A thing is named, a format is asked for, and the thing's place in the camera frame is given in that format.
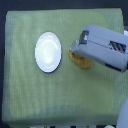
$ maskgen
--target fabric texture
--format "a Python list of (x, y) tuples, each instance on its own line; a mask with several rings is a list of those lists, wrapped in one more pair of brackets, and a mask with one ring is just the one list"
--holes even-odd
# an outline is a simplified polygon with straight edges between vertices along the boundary
[[(67, 48), (84, 25), (95, 24), (123, 33), (120, 9), (10, 11), (6, 16), (2, 119), (10, 126), (116, 124), (128, 96), (127, 72), (92, 61), (76, 66)], [(59, 67), (42, 72), (35, 46), (44, 32), (57, 35), (62, 46)]]

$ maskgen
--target green towel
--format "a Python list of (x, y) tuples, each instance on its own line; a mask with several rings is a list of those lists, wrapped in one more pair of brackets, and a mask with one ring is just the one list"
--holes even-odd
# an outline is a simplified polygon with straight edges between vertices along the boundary
[[(84, 25), (123, 33), (120, 9), (10, 11), (6, 17), (2, 118), (10, 126), (116, 124), (128, 95), (124, 74), (92, 61), (90, 70), (76, 66), (67, 48)], [(42, 72), (35, 46), (44, 32), (57, 35), (62, 59), (53, 73)]]

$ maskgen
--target white plate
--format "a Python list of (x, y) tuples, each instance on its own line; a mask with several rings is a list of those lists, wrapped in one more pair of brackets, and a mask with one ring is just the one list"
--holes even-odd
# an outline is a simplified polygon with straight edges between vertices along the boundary
[(39, 68), (47, 73), (53, 72), (61, 60), (61, 44), (57, 36), (46, 32), (40, 36), (35, 48), (35, 58)]

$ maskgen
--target yellow sponge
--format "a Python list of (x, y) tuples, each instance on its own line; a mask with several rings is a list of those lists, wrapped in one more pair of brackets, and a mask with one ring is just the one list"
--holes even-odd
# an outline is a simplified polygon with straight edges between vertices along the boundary
[(75, 55), (67, 49), (68, 55), (71, 60), (81, 68), (90, 69), (91, 68), (91, 61), (88, 58), (83, 58), (80, 55)]

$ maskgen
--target yellow object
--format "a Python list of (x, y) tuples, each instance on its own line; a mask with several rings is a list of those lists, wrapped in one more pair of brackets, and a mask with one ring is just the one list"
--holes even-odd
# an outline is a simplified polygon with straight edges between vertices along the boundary
[(81, 57), (80, 55), (75, 55), (67, 49), (68, 55), (71, 60), (81, 68), (90, 69), (91, 68), (91, 61), (88, 58)]

